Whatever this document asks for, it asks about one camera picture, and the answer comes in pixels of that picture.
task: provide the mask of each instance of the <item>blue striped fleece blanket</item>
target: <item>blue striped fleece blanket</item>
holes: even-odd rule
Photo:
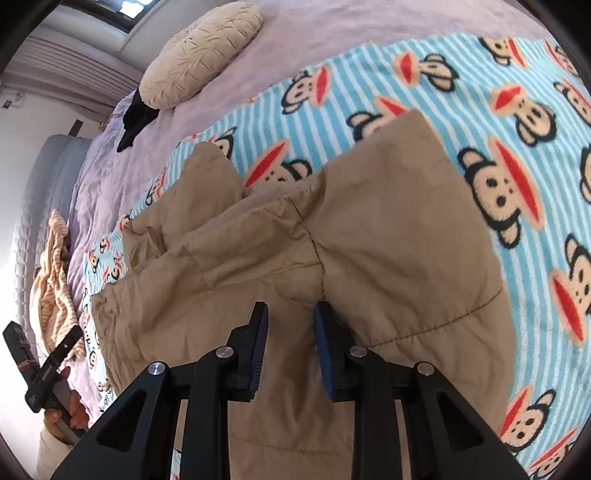
[[[102,408],[114,394],[90,295],[125,275],[125,222],[179,178],[195,143],[217,144],[245,186],[296,181],[418,109],[472,189],[511,297],[515,384],[498,433],[532,479],[545,478],[591,411],[590,103],[553,40],[454,34],[361,45],[303,68],[185,138],[85,261],[87,358]]]

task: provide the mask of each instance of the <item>yellow striped cloth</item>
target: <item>yellow striped cloth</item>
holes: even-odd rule
[[[31,289],[31,327],[37,345],[45,356],[52,352],[70,329],[78,324],[76,309],[66,283],[62,260],[68,227],[64,219],[53,210],[49,218],[46,248],[41,254],[41,270]],[[68,358],[86,355],[82,339],[71,350]]]

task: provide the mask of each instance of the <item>beige pillow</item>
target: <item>beige pillow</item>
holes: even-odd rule
[[[234,2],[207,12],[164,46],[146,70],[139,94],[152,108],[174,108],[197,95],[254,38],[261,10]]]

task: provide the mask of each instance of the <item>finger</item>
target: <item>finger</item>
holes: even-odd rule
[[[70,367],[65,367],[65,369],[60,372],[61,379],[65,380],[66,378],[68,378],[70,376],[71,370],[72,369]]]
[[[71,416],[76,415],[76,412],[80,409],[80,394],[76,390],[72,390],[70,392],[70,405],[68,407],[68,412]]]
[[[48,408],[45,411],[45,420],[51,423],[56,423],[61,418],[61,411],[55,408]]]
[[[88,415],[86,414],[84,409],[80,409],[78,410],[76,415],[74,415],[70,420],[70,427],[74,429],[81,429],[82,427],[88,425],[88,419]]]

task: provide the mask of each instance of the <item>beige duvet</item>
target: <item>beige duvet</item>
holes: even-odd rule
[[[243,192],[217,147],[199,144],[124,244],[129,273],[92,301],[117,392],[152,361],[198,360],[257,300],[269,305],[260,390],[229,407],[235,480],[350,477],[353,405],[322,388],[319,300],[359,344],[391,362],[432,362],[493,428],[502,423],[515,333],[499,264],[418,112],[317,174],[261,191]]]

